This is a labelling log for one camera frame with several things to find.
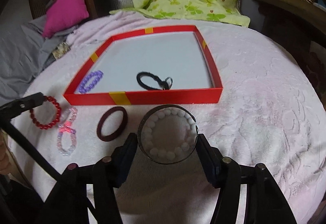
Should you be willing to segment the dark maroon hair band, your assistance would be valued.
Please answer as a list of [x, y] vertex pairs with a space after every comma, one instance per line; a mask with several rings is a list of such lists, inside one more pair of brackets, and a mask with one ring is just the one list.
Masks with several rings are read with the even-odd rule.
[[[121, 112], [123, 114], [123, 118], [122, 118], [122, 121], [121, 121], [119, 127], [109, 135], [102, 134], [102, 128], [103, 128], [103, 125], [104, 125], [106, 119], [108, 119], [109, 116], [112, 115], [115, 112]], [[97, 125], [97, 137], [103, 142], [110, 142], [112, 140], [115, 140], [120, 135], [122, 135], [122, 133], [126, 129], [127, 123], [128, 123], [128, 114], [127, 114], [127, 111], [126, 111], [126, 109], [124, 107], [115, 106], [113, 108], [110, 108], [108, 111], [106, 111], [102, 115], [102, 117], [101, 117], [101, 119], [100, 119], [100, 121], [99, 121], [99, 123]]]

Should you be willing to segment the silver metal bangle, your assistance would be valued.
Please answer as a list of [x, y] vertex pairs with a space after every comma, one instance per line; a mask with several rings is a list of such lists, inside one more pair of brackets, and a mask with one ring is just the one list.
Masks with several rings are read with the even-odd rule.
[[185, 108], [159, 105], [148, 111], [138, 128], [141, 151], [158, 164], [176, 164], [195, 150], [198, 137], [196, 118]]

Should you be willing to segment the grey bed sheet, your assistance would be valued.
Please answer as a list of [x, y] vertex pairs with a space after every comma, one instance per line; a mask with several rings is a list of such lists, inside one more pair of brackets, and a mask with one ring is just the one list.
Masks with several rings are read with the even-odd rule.
[[46, 16], [1, 32], [1, 105], [21, 98], [33, 80], [55, 61], [54, 50], [77, 26], [43, 37]]

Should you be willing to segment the light pink fleece blanket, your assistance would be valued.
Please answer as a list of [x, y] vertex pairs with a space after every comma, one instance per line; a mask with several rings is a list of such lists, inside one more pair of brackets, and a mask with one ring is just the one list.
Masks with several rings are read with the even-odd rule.
[[[91, 54], [110, 36], [136, 29], [194, 24], [216, 62], [223, 83], [218, 104], [185, 105], [199, 131], [224, 156], [239, 164], [262, 162], [290, 204], [297, 223], [308, 223], [325, 193], [325, 109], [293, 57], [258, 32], [229, 24], [147, 19], [119, 12], [87, 22], [68, 37], [71, 51], [35, 79], [25, 96], [42, 92], [60, 104], [62, 93]], [[23, 113], [14, 126], [62, 172], [69, 163], [93, 164], [110, 155], [138, 128], [152, 106], [126, 107], [123, 136], [102, 142], [100, 117], [110, 106], [78, 107], [77, 148], [58, 153], [57, 129], [41, 131]], [[206, 181], [197, 153], [169, 166], [152, 162], [138, 149], [127, 181], [116, 191], [124, 223], [209, 223], [219, 191]]]

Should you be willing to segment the small patterned fabric pouch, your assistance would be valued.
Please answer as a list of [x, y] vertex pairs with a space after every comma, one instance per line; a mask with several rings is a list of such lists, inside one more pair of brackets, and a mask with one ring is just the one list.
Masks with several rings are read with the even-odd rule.
[[66, 42], [62, 42], [53, 50], [52, 54], [53, 57], [58, 60], [62, 56], [64, 56], [66, 53], [70, 51], [70, 46]]

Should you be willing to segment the red shallow tray box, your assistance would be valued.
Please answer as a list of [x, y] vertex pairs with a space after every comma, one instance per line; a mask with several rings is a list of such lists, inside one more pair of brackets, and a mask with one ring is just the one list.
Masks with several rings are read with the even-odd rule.
[[194, 25], [139, 29], [97, 48], [64, 92], [71, 105], [215, 104], [223, 86]]

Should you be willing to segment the magenta pillow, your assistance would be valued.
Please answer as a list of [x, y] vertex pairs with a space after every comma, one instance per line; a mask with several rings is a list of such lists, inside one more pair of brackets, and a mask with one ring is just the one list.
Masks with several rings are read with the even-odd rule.
[[66, 30], [89, 18], [85, 0], [56, 0], [46, 12], [42, 36], [51, 38], [57, 32]]

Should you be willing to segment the wooden shelf table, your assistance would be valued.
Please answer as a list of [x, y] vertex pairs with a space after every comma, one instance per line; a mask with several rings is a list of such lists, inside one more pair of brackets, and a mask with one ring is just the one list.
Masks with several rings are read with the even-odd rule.
[[325, 7], [305, 0], [257, 0], [289, 11], [318, 29], [325, 35]]

